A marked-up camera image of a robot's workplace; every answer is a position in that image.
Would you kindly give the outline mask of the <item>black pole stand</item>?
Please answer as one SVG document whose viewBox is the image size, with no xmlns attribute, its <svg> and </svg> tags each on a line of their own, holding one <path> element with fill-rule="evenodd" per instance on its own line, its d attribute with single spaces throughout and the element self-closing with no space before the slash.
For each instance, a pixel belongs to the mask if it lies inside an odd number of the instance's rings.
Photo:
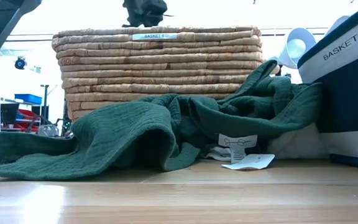
<svg viewBox="0 0 358 224">
<path fill-rule="evenodd" d="M 41 85 L 41 87 L 44 87 L 44 105 L 42 107 L 42 119 L 41 124 L 46 124 L 47 118 L 46 118 L 46 110 L 47 110 L 47 96 L 48 96 L 48 88 L 49 85 Z"/>
</svg>

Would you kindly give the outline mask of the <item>black monitor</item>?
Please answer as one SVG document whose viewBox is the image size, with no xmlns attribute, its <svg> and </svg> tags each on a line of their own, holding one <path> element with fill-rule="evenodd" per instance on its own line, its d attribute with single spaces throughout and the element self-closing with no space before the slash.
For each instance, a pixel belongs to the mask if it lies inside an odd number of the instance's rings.
<svg viewBox="0 0 358 224">
<path fill-rule="evenodd" d="M 18 104 L 14 104 L 14 103 L 0 104 L 0 121 L 4 124 L 15 123 L 18 109 L 19 109 Z"/>
</svg>

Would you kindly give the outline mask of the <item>small blue crate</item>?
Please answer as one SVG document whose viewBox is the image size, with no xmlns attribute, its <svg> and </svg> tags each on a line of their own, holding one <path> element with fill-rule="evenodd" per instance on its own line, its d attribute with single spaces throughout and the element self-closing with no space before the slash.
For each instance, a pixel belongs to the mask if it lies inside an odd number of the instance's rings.
<svg viewBox="0 0 358 224">
<path fill-rule="evenodd" d="M 20 99 L 23 102 L 26 103 L 32 103 L 35 105 L 41 105 L 42 104 L 42 97 L 32 95 L 32 94 L 15 94 L 15 99 Z"/>
</svg>

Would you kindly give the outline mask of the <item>glass jar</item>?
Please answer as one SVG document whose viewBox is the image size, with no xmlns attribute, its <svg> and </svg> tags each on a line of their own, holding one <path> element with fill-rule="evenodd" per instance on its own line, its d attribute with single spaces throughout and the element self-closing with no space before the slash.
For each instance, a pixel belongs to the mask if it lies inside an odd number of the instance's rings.
<svg viewBox="0 0 358 224">
<path fill-rule="evenodd" d="M 57 137 L 59 135 L 59 129 L 54 124 L 44 124 L 38 127 L 37 134 L 41 136 Z"/>
</svg>

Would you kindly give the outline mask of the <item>black device green light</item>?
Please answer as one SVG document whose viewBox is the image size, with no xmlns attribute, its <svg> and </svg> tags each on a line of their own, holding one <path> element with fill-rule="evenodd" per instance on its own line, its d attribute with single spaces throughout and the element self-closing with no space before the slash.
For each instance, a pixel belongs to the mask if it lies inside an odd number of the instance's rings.
<svg viewBox="0 0 358 224">
<path fill-rule="evenodd" d="M 62 135 L 63 136 L 69 135 L 70 128 L 71 128 L 71 119 L 69 118 L 68 115 L 67 101 L 64 100 Z"/>
</svg>

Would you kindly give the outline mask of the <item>red equipment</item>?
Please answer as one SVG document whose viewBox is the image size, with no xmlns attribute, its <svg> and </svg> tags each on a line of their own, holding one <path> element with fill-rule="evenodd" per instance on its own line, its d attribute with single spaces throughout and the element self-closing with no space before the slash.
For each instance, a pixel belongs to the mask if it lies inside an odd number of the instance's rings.
<svg viewBox="0 0 358 224">
<path fill-rule="evenodd" d="M 30 110 L 18 109 L 14 128 L 21 132 L 29 130 L 30 133 L 36 133 L 40 126 L 41 119 L 39 115 Z"/>
</svg>

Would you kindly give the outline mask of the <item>navy fabric bin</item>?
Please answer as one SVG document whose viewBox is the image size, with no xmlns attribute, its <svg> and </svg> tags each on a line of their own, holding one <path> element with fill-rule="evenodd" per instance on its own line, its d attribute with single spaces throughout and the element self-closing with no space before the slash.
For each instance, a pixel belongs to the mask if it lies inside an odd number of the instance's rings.
<svg viewBox="0 0 358 224">
<path fill-rule="evenodd" d="M 358 167 L 358 11 L 298 61 L 303 83 L 322 83 L 317 127 L 332 162 Z"/>
</svg>

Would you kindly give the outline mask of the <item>woven wicker basket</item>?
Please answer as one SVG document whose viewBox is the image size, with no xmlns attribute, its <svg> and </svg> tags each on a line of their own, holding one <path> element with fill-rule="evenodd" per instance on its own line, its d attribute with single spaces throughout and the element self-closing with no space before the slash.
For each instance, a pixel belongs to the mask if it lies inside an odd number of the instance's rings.
<svg viewBox="0 0 358 224">
<path fill-rule="evenodd" d="M 52 48 L 74 120 L 146 96 L 220 100 L 264 62 L 254 26 L 65 30 L 54 35 Z"/>
</svg>

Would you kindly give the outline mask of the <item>dark green muslin garment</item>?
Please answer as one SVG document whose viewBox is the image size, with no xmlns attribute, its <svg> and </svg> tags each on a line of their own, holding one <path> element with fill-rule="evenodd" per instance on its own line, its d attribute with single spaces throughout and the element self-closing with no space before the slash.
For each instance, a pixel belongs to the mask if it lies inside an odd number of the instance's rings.
<svg viewBox="0 0 358 224">
<path fill-rule="evenodd" d="M 141 163 L 162 171 L 192 165 L 218 136 L 266 141 L 314 123 L 323 86 L 254 70 L 221 100 L 167 94 L 101 107 L 76 120 L 72 137 L 0 132 L 0 177 L 70 180 Z"/>
</svg>

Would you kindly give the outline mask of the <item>white fuzzy garment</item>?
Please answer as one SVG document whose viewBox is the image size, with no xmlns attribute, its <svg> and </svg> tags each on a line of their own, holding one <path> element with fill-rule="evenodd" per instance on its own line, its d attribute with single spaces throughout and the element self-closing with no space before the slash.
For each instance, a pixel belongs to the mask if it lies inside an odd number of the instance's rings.
<svg viewBox="0 0 358 224">
<path fill-rule="evenodd" d="M 277 159 L 327 159 L 324 147 L 315 123 L 299 130 L 290 131 L 271 140 L 267 153 Z"/>
</svg>

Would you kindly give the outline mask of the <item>white desk lamp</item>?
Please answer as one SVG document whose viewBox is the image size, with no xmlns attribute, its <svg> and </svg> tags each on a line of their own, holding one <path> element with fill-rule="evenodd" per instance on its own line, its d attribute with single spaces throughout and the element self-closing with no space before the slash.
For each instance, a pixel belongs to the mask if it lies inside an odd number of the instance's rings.
<svg viewBox="0 0 358 224">
<path fill-rule="evenodd" d="M 279 65 L 297 69 L 299 59 L 316 44 L 314 35 L 307 29 L 298 27 L 283 36 L 279 50 L 268 58 L 276 60 Z"/>
</svg>

